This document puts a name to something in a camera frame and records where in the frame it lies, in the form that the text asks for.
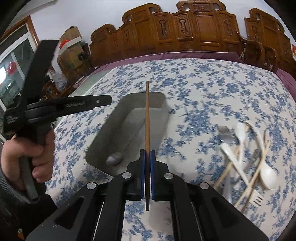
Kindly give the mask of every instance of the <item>chopstick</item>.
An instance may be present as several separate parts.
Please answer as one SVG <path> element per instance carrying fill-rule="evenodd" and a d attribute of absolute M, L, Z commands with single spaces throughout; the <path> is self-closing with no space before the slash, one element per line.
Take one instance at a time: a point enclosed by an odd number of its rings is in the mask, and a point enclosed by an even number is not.
<path fill-rule="evenodd" d="M 249 201 L 250 201 L 250 199 L 251 199 L 251 196 L 252 196 L 252 194 L 253 194 L 253 192 L 254 192 L 254 189 L 255 189 L 256 184 L 257 184 L 258 181 L 259 181 L 259 176 L 257 176 L 256 181 L 254 182 L 254 184 L 253 184 L 253 186 L 252 186 L 251 193 L 249 194 L 248 199 L 246 200 L 246 203 L 244 204 L 244 206 L 243 206 L 243 208 L 242 208 L 242 210 L 241 210 L 241 213 L 244 213 L 244 210 L 245 210 L 245 208 L 247 207 L 247 205 L 248 205 L 248 203 L 249 203 Z"/>
<path fill-rule="evenodd" d="M 150 201 L 150 118 L 149 118 L 149 81 L 146 82 L 145 105 L 145 200 L 146 210 L 149 211 Z"/>
<path fill-rule="evenodd" d="M 257 179 L 257 177 L 259 175 L 259 172 L 261 170 L 261 167 L 262 167 L 263 163 L 265 162 L 265 157 L 267 155 L 267 152 L 268 152 L 268 149 L 269 149 L 269 145 L 270 145 L 270 142 L 267 143 L 264 151 L 261 151 L 262 152 L 262 155 L 261 155 L 260 162 L 259 162 L 259 164 L 257 166 L 257 169 L 256 169 L 255 173 L 253 174 L 252 179 L 249 182 L 249 185 L 245 188 L 245 190 L 242 193 L 242 195 L 239 197 L 239 199 L 237 200 L 237 202 L 234 204 L 234 207 L 237 207 L 239 205 L 239 203 L 242 201 L 242 199 L 247 195 L 247 192 L 249 191 L 249 188 L 251 188 L 254 185 L 254 182 L 256 181 L 256 179 Z"/>
<path fill-rule="evenodd" d="M 248 129 L 249 129 L 249 126 L 248 125 L 245 125 L 245 132 L 247 132 Z M 239 153 L 239 146 L 235 148 L 233 154 L 236 156 L 238 153 Z M 226 177 L 226 175 L 230 172 L 231 168 L 232 168 L 232 162 L 229 161 L 228 164 L 227 164 L 227 166 L 226 166 L 226 168 L 224 169 L 223 173 L 221 174 L 221 176 L 219 177 L 218 181 L 214 185 L 214 189 L 215 190 L 220 186 L 221 182 L 224 180 L 224 178 Z"/>
<path fill-rule="evenodd" d="M 263 132 L 263 141 L 264 141 L 264 147 L 266 149 L 267 148 L 266 131 Z M 244 204 L 244 206 L 243 206 L 243 208 L 241 210 L 241 213 L 244 213 L 244 210 L 247 207 L 247 205 L 248 205 L 248 203 L 249 203 L 249 201 L 251 199 L 251 196 L 252 196 L 252 194 L 254 192 L 254 189 L 256 187 L 256 184 L 257 184 L 257 182 L 259 182 L 259 178 L 260 178 L 260 176 L 258 175 L 257 178 L 256 178 L 256 180 L 255 180 L 255 182 L 254 182 L 254 184 L 252 185 L 251 193 L 249 194 L 249 196 L 248 196 L 248 198 L 246 200 L 246 203 Z"/>

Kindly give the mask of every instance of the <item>plastic bag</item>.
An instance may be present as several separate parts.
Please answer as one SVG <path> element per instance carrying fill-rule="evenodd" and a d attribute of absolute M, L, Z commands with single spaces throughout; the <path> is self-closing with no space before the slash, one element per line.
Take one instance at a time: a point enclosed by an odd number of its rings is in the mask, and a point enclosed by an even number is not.
<path fill-rule="evenodd" d="M 59 92 L 63 92 L 68 84 L 67 77 L 64 74 L 60 73 L 53 74 L 52 81 L 54 82 Z"/>

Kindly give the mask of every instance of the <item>carved wooden headboard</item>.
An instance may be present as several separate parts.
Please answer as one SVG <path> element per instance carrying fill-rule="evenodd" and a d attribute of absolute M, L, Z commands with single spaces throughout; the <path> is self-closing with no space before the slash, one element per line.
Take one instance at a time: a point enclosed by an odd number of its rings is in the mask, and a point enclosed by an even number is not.
<path fill-rule="evenodd" d="M 285 35 L 280 21 L 257 8 L 251 9 L 250 18 L 244 18 L 244 21 L 248 38 L 275 49 L 279 55 L 279 68 L 296 76 L 290 39 Z"/>
<path fill-rule="evenodd" d="M 183 50 L 240 55 L 246 45 L 252 45 L 246 54 L 250 62 L 264 61 L 262 45 L 240 36 L 236 16 L 228 13 L 222 2 L 181 0 L 177 8 L 176 13 L 162 12 L 160 6 L 148 3 L 127 11 L 118 30 L 110 24 L 98 28 L 91 35 L 93 65 Z"/>

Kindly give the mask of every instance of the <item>gray sleeve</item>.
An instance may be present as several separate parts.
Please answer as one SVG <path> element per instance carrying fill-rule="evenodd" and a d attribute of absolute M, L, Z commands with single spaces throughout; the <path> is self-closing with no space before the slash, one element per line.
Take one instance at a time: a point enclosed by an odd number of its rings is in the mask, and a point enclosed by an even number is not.
<path fill-rule="evenodd" d="M 9 202 L 9 205 L 21 205 L 36 203 L 38 200 L 31 200 L 25 193 L 15 190 L 6 180 L 0 165 L 0 196 L 3 201 Z"/>

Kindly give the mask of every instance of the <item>hand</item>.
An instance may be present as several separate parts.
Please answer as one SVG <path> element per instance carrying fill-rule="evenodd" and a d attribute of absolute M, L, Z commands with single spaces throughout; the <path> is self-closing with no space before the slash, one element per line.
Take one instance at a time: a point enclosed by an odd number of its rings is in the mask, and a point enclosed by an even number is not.
<path fill-rule="evenodd" d="M 34 144 L 27 138 L 13 137 L 4 143 L 1 153 L 1 168 L 7 180 L 17 190 L 25 190 L 25 184 L 20 176 L 19 158 L 33 157 L 35 168 L 32 176 L 37 182 L 44 183 L 51 179 L 54 164 L 54 131 L 51 130 L 45 137 L 45 146 Z"/>

